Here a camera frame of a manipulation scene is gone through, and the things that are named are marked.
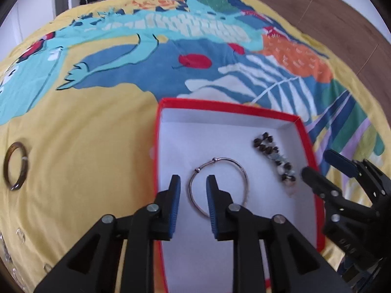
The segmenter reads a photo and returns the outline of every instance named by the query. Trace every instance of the brown floor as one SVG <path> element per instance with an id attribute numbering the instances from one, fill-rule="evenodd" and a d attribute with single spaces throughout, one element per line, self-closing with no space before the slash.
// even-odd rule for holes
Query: brown floor
<path id="1" fill-rule="evenodd" d="M 391 124 L 391 45 L 342 0 L 260 0 L 326 45 L 357 74 Z"/>

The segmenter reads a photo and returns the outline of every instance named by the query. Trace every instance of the silver bangle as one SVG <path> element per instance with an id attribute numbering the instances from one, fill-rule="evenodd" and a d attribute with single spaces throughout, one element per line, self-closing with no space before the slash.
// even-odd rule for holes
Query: silver bangle
<path id="1" fill-rule="evenodd" d="M 190 199 L 190 202 L 191 204 L 193 205 L 193 207 L 202 215 L 204 216 L 205 218 L 209 218 L 209 215 L 203 211 L 201 209 L 201 207 L 199 207 L 196 203 L 196 201 L 194 200 L 194 197 L 193 197 L 193 193 L 192 193 L 192 183 L 193 183 L 193 180 L 194 180 L 194 177 L 196 177 L 196 175 L 206 166 L 208 165 L 211 165 L 211 164 L 215 164 L 216 162 L 218 161 L 228 161 L 228 162 L 231 162 L 231 163 L 234 163 L 237 167 L 239 167 L 239 169 L 241 170 L 242 174 L 243 174 L 243 177 L 244 177 L 244 191 L 243 191 L 243 201 L 242 201 L 242 206 L 245 207 L 246 204 L 247 204 L 247 197 L 248 197 L 248 192 L 249 192 L 249 186 L 248 186 L 248 177 L 247 177 L 247 173 L 246 171 L 244 170 L 244 168 L 238 163 L 236 162 L 235 160 L 231 159 L 231 158 L 228 158 L 228 157 L 214 157 L 211 161 L 208 161 L 204 164 L 202 164 L 200 167 L 197 167 L 195 170 L 194 170 L 194 173 L 193 175 L 190 177 L 190 180 L 189 180 L 189 184 L 188 184 L 188 187 L 187 187 L 187 194 L 188 194 L 188 197 Z"/>

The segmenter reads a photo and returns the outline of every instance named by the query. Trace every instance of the bracelet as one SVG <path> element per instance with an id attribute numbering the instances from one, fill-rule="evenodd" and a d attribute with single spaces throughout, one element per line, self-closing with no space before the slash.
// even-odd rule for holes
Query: bracelet
<path id="1" fill-rule="evenodd" d="M 16 149 L 22 150 L 22 167 L 20 169 L 20 174 L 19 174 L 18 180 L 16 181 L 16 183 L 14 185 L 12 185 L 9 182 L 9 177 L 8 177 L 8 163 L 9 163 L 9 159 L 11 158 L 12 153 Z M 5 180 L 7 187 L 11 191 L 17 191 L 18 189 L 20 189 L 22 187 L 23 183 L 26 180 L 28 169 L 29 169 L 29 159 L 27 157 L 26 147 L 21 142 L 15 142 L 15 143 L 11 144 L 11 146 L 7 150 L 7 153 L 5 154 L 4 165 L 3 165 L 4 180 Z"/>
<path id="2" fill-rule="evenodd" d="M 244 170 L 244 168 L 238 163 L 236 162 L 235 160 L 231 159 L 231 158 L 228 158 L 228 157 L 214 157 L 211 161 L 208 161 L 204 164 L 202 164 L 200 167 L 197 167 L 195 170 L 194 170 L 194 173 L 193 175 L 190 177 L 190 180 L 189 180 L 189 184 L 188 184 L 188 188 L 187 188 L 187 192 L 188 192 L 188 196 L 189 196 L 189 199 L 190 199 L 190 202 L 191 204 L 193 205 L 193 207 L 196 209 L 196 211 L 198 211 L 202 216 L 204 216 L 205 218 L 209 218 L 209 215 L 202 210 L 201 207 L 199 207 L 196 203 L 196 201 L 194 200 L 194 197 L 193 197 L 193 193 L 192 193 L 192 183 L 193 183 L 193 180 L 194 180 L 194 177 L 196 177 L 196 175 L 206 166 L 208 165 L 211 165 L 211 164 L 215 164 L 216 162 L 218 161 L 228 161 L 228 162 L 231 162 L 233 164 L 235 164 L 237 167 L 239 167 L 240 171 L 242 172 L 243 174 L 243 177 L 244 177 L 244 191 L 243 191 L 243 201 L 242 201 L 242 206 L 245 207 L 246 206 L 246 203 L 247 203 L 247 198 L 248 198 L 248 192 L 249 192 L 249 186 L 248 186 L 248 177 L 247 177 L 247 173 L 246 171 Z"/>

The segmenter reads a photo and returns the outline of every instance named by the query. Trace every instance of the colorful blanket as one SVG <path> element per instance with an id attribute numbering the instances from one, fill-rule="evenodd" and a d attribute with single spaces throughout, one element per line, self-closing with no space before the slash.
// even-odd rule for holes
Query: colorful blanket
<path id="1" fill-rule="evenodd" d="M 299 115 L 322 174 L 354 201 L 369 205 L 357 182 L 323 160 L 326 149 L 391 175 L 391 131 L 378 102 L 330 50 L 257 0 L 80 6 L 13 50 L 0 82 L 1 154 L 15 141 L 29 151 L 22 189 L 2 181 L 0 191 L 6 264 L 27 292 L 103 214 L 127 216 L 153 200 L 153 129 L 164 97 Z M 323 254 L 335 267 L 342 258 L 330 243 Z"/>

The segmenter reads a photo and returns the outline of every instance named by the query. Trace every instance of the bedsheet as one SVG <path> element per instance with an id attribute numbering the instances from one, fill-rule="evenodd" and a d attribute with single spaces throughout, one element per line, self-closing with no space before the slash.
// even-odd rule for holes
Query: bedsheet
<path id="1" fill-rule="evenodd" d="M 379 103 L 329 49 L 258 0 L 107 0 L 68 10 L 0 63 L 0 154 L 28 149 L 19 191 L 0 180 L 0 231 L 32 292 L 103 214 L 154 199 L 153 133 L 164 97 L 220 100 L 299 115 L 322 174 L 370 205 L 323 160 L 332 148 L 391 175 Z M 19 174 L 17 155 L 10 176 Z M 22 244 L 20 229 L 25 235 Z M 342 253 L 327 242 L 337 267 Z M 156 263 L 156 292 L 164 292 Z"/>

